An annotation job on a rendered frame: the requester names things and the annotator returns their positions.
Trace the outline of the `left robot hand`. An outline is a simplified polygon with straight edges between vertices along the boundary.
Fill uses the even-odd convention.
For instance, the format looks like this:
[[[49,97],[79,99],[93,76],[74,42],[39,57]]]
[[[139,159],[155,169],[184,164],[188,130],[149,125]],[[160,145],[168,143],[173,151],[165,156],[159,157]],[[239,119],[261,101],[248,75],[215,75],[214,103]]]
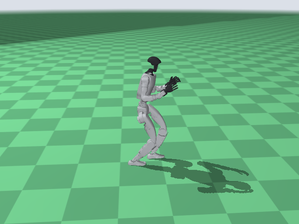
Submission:
[[[180,79],[179,79],[177,76],[175,76],[174,78],[171,77],[169,81],[170,81],[169,85],[170,85],[171,83],[173,83],[174,81],[175,81],[175,83],[177,83],[177,82],[181,82]],[[175,83],[174,83],[174,84],[175,84]],[[168,83],[166,83],[165,86],[166,86],[167,84],[168,84]]]

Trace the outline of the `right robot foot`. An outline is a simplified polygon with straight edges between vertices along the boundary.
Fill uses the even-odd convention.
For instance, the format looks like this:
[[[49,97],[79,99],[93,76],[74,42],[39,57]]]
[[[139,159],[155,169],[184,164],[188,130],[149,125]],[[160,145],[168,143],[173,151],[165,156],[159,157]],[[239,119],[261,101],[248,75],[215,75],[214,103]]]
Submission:
[[[139,161],[139,160],[138,161],[136,160],[136,162],[132,162],[132,160],[129,160],[128,165],[144,166],[144,165],[146,165],[146,162]]]

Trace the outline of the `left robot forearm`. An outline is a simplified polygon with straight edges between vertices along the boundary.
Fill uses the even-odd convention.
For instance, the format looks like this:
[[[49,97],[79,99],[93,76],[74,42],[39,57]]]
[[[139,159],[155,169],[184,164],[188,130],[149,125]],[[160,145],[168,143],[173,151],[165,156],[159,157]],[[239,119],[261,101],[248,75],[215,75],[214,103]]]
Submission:
[[[159,91],[162,91],[162,90],[165,89],[165,88],[166,88],[165,85],[156,86],[156,91],[159,92]]]

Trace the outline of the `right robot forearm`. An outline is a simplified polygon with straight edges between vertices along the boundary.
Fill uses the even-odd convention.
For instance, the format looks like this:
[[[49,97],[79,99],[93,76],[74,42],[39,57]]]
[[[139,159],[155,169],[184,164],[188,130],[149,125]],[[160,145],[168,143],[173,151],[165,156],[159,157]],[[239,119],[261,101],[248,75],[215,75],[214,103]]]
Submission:
[[[157,99],[160,99],[163,95],[165,95],[165,91],[162,91],[158,94],[154,94],[154,95],[145,95],[143,96],[143,101],[153,101],[153,100],[157,100]]]

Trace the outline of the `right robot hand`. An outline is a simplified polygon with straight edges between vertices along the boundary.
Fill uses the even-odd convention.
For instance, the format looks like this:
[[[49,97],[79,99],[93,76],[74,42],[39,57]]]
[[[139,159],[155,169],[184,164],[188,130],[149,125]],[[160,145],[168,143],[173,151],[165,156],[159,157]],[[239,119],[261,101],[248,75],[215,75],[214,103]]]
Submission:
[[[165,93],[167,94],[168,92],[172,92],[173,90],[176,90],[178,87],[178,85],[176,85],[177,83],[175,83],[175,81],[173,82],[173,83],[171,83],[170,85],[169,85],[169,83],[170,83],[170,81],[168,82],[168,84],[167,84],[167,86],[166,86],[166,88],[165,89],[163,89],[162,91],[165,91]],[[175,84],[174,84],[175,83]],[[172,85],[172,84],[174,84],[174,85],[176,85],[176,86],[174,86],[174,85]],[[172,85],[172,86],[171,86]],[[174,86],[174,87],[173,87]],[[177,88],[175,88],[175,87],[177,87]],[[173,89],[174,88],[174,89]],[[160,92],[162,92],[162,91],[160,91]],[[165,94],[165,95],[166,95]],[[165,96],[165,95],[163,95],[163,96]]]

